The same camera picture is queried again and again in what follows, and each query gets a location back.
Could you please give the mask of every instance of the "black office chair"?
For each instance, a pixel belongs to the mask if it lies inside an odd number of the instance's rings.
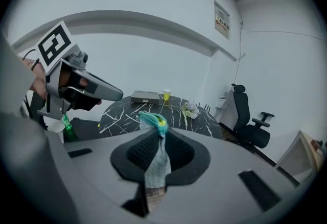
[[[263,118],[262,120],[252,119],[255,122],[255,125],[247,125],[250,121],[250,111],[249,111],[249,103],[248,98],[245,93],[245,87],[243,85],[235,85],[232,84],[234,87],[234,101],[235,106],[238,114],[238,120],[235,124],[233,130],[227,127],[223,123],[219,123],[219,125],[235,136],[239,143],[243,146],[257,146],[259,148],[264,148],[267,146],[270,133],[261,129],[261,126],[269,127],[270,124],[266,123],[265,120],[268,116],[275,117],[275,115],[262,112]]]

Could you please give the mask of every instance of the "black mesh pad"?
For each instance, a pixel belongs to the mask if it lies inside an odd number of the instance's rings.
[[[111,164],[123,179],[143,184],[144,173],[156,155],[158,145],[157,130],[152,129],[118,146],[111,154]],[[166,186],[191,184],[209,167],[207,148],[170,128],[166,133],[165,149],[172,169],[166,176]]]

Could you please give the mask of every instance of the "wall molding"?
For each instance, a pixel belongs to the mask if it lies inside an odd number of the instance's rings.
[[[18,53],[33,47],[50,28],[62,20],[72,35],[93,33],[136,35],[181,45],[209,57],[216,51],[221,51],[231,60],[237,60],[207,37],[178,23],[149,14],[120,10],[88,11],[55,19],[27,33],[13,43],[13,47]]]

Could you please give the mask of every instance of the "chair armrest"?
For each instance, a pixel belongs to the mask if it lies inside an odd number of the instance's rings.
[[[275,117],[275,115],[271,114],[271,113],[268,113],[268,112],[261,112],[263,115],[267,115],[267,116],[270,116],[270,117]]]
[[[264,126],[264,127],[270,127],[269,123],[266,123],[262,120],[258,120],[258,119],[252,119],[253,122],[255,122],[255,124],[259,124],[260,126]]]

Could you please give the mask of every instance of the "cable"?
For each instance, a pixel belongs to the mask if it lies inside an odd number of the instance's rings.
[[[25,56],[23,57],[22,60],[25,60],[26,56],[27,56],[29,53],[33,52],[33,51],[36,51],[36,49],[32,49],[32,50],[28,51],[27,54],[25,54]]]
[[[30,107],[30,105],[29,105],[29,103],[28,103],[28,101],[27,101],[27,96],[25,95],[25,100],[23,100],[24,101],[24,103],[25,103],[25,106],[26,106],[26,109],[27,109],[27,111],[28,111],[28,113],[29,113],[29,116],[30,116],[30,118],[32,119],[33,118],[33,116],[32,116],[32,111],[31,111],[31,107]]]
[[[35,60],[35,62],[33,63],[32,67],[31,67],[31,71],[34,69],[34,67],[38,64],[39,61],[40,61],[39,58],[37,58],[37,59]]]
[[[239,67],[240,67],[240,62],[241,62],[241,54],[242,54],[242,40],[241,40],[241,34],[242,34],[242,28],[243,28],[243,18],[241,16],[241,13],[240,13],[240,18],[242,20],[242,24],[241,24],[241,29],[240,29],[240,57],[239,57],[239,63],[237,65],[237,70],[236,70],[236,74],[235,74],[235,79],[234,79],[234,83],[236,81],[236,77],[237,77],[237,73],[239,71]]]

